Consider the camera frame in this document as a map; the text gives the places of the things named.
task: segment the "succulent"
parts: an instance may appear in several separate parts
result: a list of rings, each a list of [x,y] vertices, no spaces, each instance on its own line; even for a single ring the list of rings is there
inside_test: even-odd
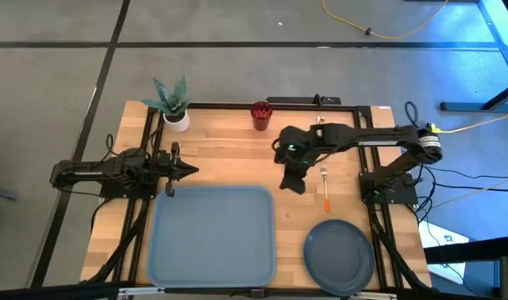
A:
[[[189,102],[186,100],[187,86],[185,75],[174,86],[172,93],[169,93],[167,87],[155,78],[154,87],[156,87],[160,101],[142,100],[145,105],[159,110],[166,116],[178,116],[186,110]]]

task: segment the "fork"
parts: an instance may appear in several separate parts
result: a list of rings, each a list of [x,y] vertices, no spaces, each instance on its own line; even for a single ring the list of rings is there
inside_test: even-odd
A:
[[[330,201],[328,201],[328,185],[326,184],[326,177],[328,176],[328,167],[321,166],[322,182],[324,183],[324,211],[330,212]]]

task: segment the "red cup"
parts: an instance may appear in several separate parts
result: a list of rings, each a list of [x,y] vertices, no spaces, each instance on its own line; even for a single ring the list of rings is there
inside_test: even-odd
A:
[[[252,124],[256,130],[265,130],[269,126],[271,120],[272,107],[271,104],[265,101],[254,103],[251,107]]]

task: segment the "concrete floor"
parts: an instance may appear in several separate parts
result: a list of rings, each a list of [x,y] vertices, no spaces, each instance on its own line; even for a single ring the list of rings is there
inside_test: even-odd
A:
[[[439,5],[402,0],[326,3],[335,14],[383,33],[403,33]],[[109,41],[121,4],[0,0],[0,41]],[[485,4],[508,45],[508,18],[501,1]],[[120,40],[378,41],[329,18],[320,0],[139,0],[129,7]],[[474,3],[450,3],[428,27],[405,41],[493,42],[493,37]],[[0,289],[27,285],[56,196],[48,184],[51,167],[71,156],[105,52],[0,49],[0,187],[19,196],[17,202],[0,199]],[[437,109],[440,102],[484,102],[508,86],[508,67],[493,49],[118,49],[84,159],[104,154],[104,138],[117,132],[126,100],[156,97],[152,77],[172,84],[183,73],[188,95],[196,102],[254,102],[321,93],[349,105],[392,106],[396,123],[402,125],[408,123],[403,104],[411,100],[423,122],[440,128],[498,116],[443,113]],[[441,138],[445,158],[437,167],[508,175],[508,119]],[[495,182],[443,172],[436,176],[446,184]],[[425,175],[420,195],[427,193],[429,181]],[[76,190],[93,192],[97,187]],[[434,200],[440,203],[462,193],[467,191],[438,188]],[[96,205],[92,197],[72,197],[46,284],[77,282]],[[508,193],[488,192],[439,207],[432,210],[430,221],[475,239],[508,236]],[[484,269],[488,267],[468,267],[471,288],[488,289],[492,281]],[[434,283],[443,286],[440,280]]]

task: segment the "wooden table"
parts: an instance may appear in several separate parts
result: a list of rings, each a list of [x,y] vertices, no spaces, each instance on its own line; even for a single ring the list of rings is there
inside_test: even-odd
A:
[[[376,128],[394,126],[389,107],[372,107],[371,110]],[[321,114],[327,123],[346,123],[350,126],[354,124],[349,112]],[[139,102],[127,102],[117,133],[115,152],[139,147],[146,115],[145,106]],[[162,138],[161,149],[168,151],[171,143],[178,141],[182,160],[200,168],[199,172],[182,179],[177,186],[261,185],[272,192],[275,206],[276,276],[269,288],[319,288],[306,270],[302,247],[309,231],[324,220],[346,220],[358,226],[371,239],[366,206],[361,202],[357,180],[361,167],[356,148],[338,153],[324,163],[328,167],[331,212],[326,213],[323,209],[324,190],[319,166],[312,167],[308,172],[305,178],[305,194],[298,195],[278,188],[283,166],[273,162],[271,142],[287,125],[308,129],[316,121],[319,112],[275,110],[269,128],[263,132],[252,128],[252,120],[247,110],[189,109],[189,115],[191,126],[187,131],[174,133],[167,130],[166,126]],[[156,115],[153,127],[157,124],[157,118]],[[382,165],[390,163],[401,154],[398,147],[381,147],[379,152]],[[161,190],[164,183],[165,179],[162,179]],[[152,205],[153,202],[147,218],[137,284],[150,284],[146,265],[152,228]],[[82,269],[82,280],[94,275],[118,245],[126,208],[126,199],[115,199],[97,213]],[[431,285],[415,216],[402,205],[390,205],[390,208],[399,252],[419,279]],[[389,255],[383,250],[387,282],[393,286]],[[129,248],[122,279],[127,278],[131,257],[132,249]],[[378,288],[375,271],[366,289]]]

